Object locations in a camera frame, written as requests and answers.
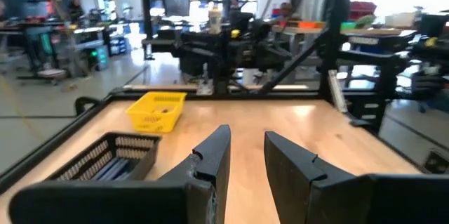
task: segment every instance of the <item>gray floor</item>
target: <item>gray floor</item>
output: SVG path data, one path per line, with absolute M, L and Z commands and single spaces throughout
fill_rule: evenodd
M 182 82 L 177 69 L 177 60 L 170 54 L 155 55 L 156 60 L 151 61 L 146 68 L 146 82 L 152 85 L 167 85 Z M 72 83 L 66 80 L 58 86 L 41 81 L 15 80 L 14 72 L 6 75 L 8 86 L 13 95 L 6 95 L 3 87 L 0 92 L 0 171 L 24 157 L 28 152 L 59 131 L 68 124 L 74 115 L 73 104 L 80 96 L 104 98 L 113 88 L 124 84 L 142 84 L 144 74 L 142 51 L 133 51 L 131 55 L 114 58 L 108 70 L 94 72 L 90 79 L 76 80 L 77 89 L 64 92 L 63 86 Z M 21 118 L 17 118 L 17 110 L 30 117 L 27 122 L 32 125 L 30 129 Z M 35 116 L 63 116 L 63 119 L 33 119 Z M 430 138 L 444 141 L 449 135 L 447 121 L 448 114 L 429 110 L 421 114 L 415 102 L 398 100 L 391 104 L 388 116 L 380 136 L 392 145 L 400 146 L 417 160 L 424 160 L 431 143 L 423 139 L 419 132 Z M 418 131 L 413 133 L 405 127 L 409 126 Z

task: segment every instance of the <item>yellow basket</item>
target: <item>yellow basket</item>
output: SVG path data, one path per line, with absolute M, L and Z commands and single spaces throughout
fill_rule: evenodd
M 126 114 L 136 131 L 168 133 L 181 115 L 185 96 L 186 93 L 179 92 L 149 92 L 131 105 Z

